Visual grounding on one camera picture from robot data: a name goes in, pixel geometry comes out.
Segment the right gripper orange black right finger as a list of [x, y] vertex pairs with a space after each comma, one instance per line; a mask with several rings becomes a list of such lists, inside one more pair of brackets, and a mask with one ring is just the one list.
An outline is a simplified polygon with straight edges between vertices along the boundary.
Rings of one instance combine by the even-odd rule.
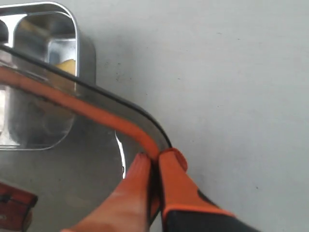
[[170, 148], [160, 153], [161, 217], [165, 232], [254, 232], [255, 228], [221, 209], [187, 175], [183, 154]]

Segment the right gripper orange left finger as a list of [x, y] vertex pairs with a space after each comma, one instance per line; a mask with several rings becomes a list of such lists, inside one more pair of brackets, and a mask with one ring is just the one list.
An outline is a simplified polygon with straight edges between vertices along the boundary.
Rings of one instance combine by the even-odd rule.
[[146, 232], [151, 160], [135, 156], [126, 177], [93, 212], [63, 232]]

